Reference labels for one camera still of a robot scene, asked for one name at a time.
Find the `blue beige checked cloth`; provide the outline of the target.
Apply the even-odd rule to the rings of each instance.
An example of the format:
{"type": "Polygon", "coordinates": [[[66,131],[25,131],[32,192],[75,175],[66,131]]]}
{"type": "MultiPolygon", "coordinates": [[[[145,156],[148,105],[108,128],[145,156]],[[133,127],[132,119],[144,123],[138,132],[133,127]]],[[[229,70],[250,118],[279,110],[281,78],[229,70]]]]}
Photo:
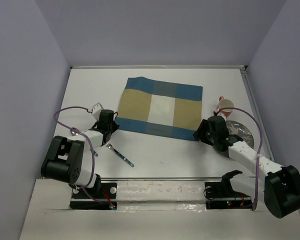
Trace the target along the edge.
{"type": "Polygon", "coordinates": [[[194,141],[202,98],[202,86],[130,77],[115,121],[123,131],[194,141]]]}

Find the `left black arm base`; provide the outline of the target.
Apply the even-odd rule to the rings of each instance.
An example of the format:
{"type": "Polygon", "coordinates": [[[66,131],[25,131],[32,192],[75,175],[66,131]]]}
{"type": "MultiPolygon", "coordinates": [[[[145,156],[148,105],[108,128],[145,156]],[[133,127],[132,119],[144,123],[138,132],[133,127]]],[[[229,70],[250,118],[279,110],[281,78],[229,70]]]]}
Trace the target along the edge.
{"type": "Polygon", "coordinates": [[[85,191],[76,185],[69,185],[72,188],[69,207],[72,210],[117,210],[117,188],[115,181],[102,181],[100,190],[87,188],[85,191]]]}

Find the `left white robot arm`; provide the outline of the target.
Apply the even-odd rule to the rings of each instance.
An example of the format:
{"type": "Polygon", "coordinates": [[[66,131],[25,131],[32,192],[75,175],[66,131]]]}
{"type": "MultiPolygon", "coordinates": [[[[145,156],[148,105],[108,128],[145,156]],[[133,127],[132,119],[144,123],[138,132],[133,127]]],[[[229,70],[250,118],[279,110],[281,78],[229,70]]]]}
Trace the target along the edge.
{"type": "Polygon", "coordinates": [[[101,177],[95,173],[94,150],[104,146],[119,125],[115,122],[113,110],[100,109],[91,113],[96,122],[88,131],[80,132],[72,128],[77,133],[72,137],[53,137],[40,173],[44,178],[77,186],[94,198],[102,188],[101,177]],[[88,150],[92,156],[92,167],[91,170],[82,170],[84,152],[88,150]]]}

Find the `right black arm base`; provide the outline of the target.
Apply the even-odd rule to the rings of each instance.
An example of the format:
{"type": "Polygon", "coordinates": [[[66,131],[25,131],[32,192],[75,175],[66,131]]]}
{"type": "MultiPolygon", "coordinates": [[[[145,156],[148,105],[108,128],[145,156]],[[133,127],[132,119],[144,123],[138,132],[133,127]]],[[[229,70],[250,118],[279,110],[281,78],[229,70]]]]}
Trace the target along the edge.
{"type": "Polygon", "coordinates": [[[234,191],[232,186],[220,182],[206,182],[203,190],[207,210],[252,209],[249,195],[234,191]]]}

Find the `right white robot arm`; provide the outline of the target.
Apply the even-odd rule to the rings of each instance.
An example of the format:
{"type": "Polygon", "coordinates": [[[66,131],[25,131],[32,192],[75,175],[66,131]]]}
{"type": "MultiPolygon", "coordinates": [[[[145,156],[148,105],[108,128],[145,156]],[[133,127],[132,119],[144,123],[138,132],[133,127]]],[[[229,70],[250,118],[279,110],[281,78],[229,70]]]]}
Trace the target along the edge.
{"type": "Polygon", "coordinates": [[[300,209],[300,173],[292,165],[282,166],[251,148],[241,137],[230,134],[226,120],[214,115],[201,121],[193,137],[219,152],[227,152],[255,174],[254,200],[251,209],[256,210],[259,200],[259,181],[264,185],[264,203],[268,211],[281,219],[300,209]]]}

